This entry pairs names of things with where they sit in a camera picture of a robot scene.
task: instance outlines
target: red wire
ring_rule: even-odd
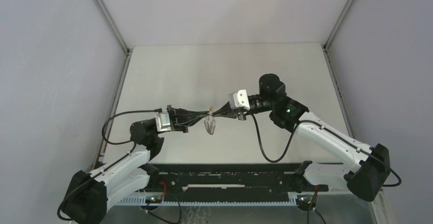
[[[165,184],[164,181],[161,181],[159,184],[164,185],[164,193],[162,194],[162,197],[164,197],[164,196],[165,196],[165,193],[167,192],[167,185]]]

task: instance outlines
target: white table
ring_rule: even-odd
[[[258,80],[275,73],[286,85],[287,95],[310,108],[336,129],[347,133],[322,48],[318,43],[221,44],[135,47],[116,113],[128,110],[166,109],[167,105],[188,110],[218,109],[228,94],[246,89],[258,94]],[[289,132],[275,126],[269,113],[258,114],[263,148],[278,158]],[[130,125],[154,114],[130,114],[115,119],[109,139],[125,141]],[[253,120],[216,118],[214,135],[203,122],[189,133],[164,133],[164,146],[153,163],[266,163],[260,153]],[[104,163],[132,147],[108,145]],[[307,139],[294,137],[281,161],[338,162]]]

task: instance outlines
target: robotic arm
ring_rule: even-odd
[[[148,162],[158,155],[164,142],[159,134],[170,131],[187,133],[188,127],[203,118],[206,130],[213,134],[215,117],[245,120],[248,115],[267,111],[271,112],[269,118],[276,126],[310,139],[343,163],[304,161],[295,172],[299,182],[348,189],[366,201],[375,199],[392,171],[388,149],[381,144],[371,147],[327,125],[306,106],[288,97],[278,76],[265,74],[259,80],[258,95],[248,96],[246,90],[232,93],[229,102],[215,112],[194,112],[168,105],[166,112],[155,110],[155,118],[133,123],[130,133],[134,148],[113,163],[90,173],[76,173],[58,209],[59,218],[69,220],[60,215],[63,211],[80,224],[99,223],[114,204],[145,188],[152,168]]]

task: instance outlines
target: gray wall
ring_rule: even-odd
[[[92,0],[0,0],[0,222],[63,223],[124,54]]]
[[[356,0],[330,50],[357,137],[403,178],[386,189],[398,223],[431,222],[432,22],[433,0]]]

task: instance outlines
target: white wall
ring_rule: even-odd
[[[346,0],[104,0],[129,47],[324,43]]]
[[[92,0],[0,0],[0,222],[62,223],[124,54]]]
[[[403,178],[386,189],[398,223],[431,223],[432,2],[356,0],[331,46],[358,138],[387,146]]]

